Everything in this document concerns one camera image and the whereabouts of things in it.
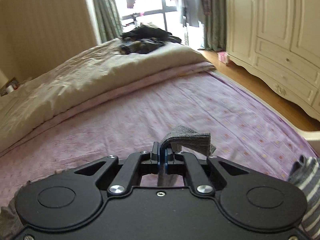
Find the pink box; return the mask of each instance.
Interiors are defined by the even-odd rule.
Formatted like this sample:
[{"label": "pink box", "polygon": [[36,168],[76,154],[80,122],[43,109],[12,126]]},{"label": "pink box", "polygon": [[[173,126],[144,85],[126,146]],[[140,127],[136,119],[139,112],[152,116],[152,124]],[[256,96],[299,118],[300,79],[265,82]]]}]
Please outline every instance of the pink box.
[{"label": "pink box", "polygon": [[218,52],[218,60],[224,64],[228,63],[228,53],[225,51]]}]

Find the cream wardrobe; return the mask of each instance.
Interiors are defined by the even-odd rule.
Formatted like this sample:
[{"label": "cream wardrobe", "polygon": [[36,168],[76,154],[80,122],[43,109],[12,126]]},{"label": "cream wardrobe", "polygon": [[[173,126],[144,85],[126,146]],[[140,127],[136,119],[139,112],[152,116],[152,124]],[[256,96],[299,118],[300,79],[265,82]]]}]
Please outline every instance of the cream wardrobe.
[{"label": "cream wardrobe", "polygon": [[227,0],[227,52],[320,120],[320,0]]}]

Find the wardrobe door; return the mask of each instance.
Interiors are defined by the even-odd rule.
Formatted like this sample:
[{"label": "wardrobe door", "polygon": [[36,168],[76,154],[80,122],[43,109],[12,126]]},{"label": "wardrobe door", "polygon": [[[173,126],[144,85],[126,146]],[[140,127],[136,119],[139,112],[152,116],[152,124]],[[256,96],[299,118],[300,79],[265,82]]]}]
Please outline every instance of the wardrobe door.
[{"label": "wardrobe door", "polygon": [[295,0],[291,51],[320,67],[320,0]]},{"label": "wardrobe door", "polygon": [[258,0],[227,0],[227,52],[250,65],[254,63]]},{"label": "wardrobe door", "polygon": [[258,36],[290,48],[294,0],[259,0]]}]

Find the green curtain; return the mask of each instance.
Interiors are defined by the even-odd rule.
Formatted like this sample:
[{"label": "green curtain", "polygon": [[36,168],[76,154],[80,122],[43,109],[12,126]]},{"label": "green curtain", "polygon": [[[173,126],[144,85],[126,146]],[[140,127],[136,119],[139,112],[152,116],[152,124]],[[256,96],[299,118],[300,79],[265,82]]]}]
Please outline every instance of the green curtain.
[{"label": "green curtain", "polygon": [[204,48],[225,51],[227,43],[226,0],[209,0],[211,14],[205,16]]},{"label": "green curtain", "polygon": [[115,0],[93,0],[101,41],[120,37],[122,24]]}]

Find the hanging shirt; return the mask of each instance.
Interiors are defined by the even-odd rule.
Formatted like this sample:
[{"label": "hanging shirt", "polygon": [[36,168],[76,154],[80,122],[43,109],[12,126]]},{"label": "hanging shirt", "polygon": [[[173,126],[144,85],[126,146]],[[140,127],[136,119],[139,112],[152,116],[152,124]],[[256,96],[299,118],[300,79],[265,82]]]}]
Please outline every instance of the hanging shirt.
[{"label": "hanging shirt", "polygon": [[192,27],[199,27],[199,21],[204,22],[201,0],[178,0],[177,10],[180,13],[180,23],[183,23],[183,6],[186,7],[187,23]]}]

